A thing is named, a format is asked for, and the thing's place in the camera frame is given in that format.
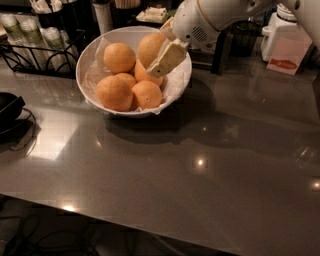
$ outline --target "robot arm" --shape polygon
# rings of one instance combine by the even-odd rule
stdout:
[[[148,72],[155,77],[170,73],[187,54],[187,48],[212,50],[220,31],[238,20],[262,13],[278,3],[284,4],[320,48],[319,0],[185,0],[174,18],[161,29],[171,33]]]

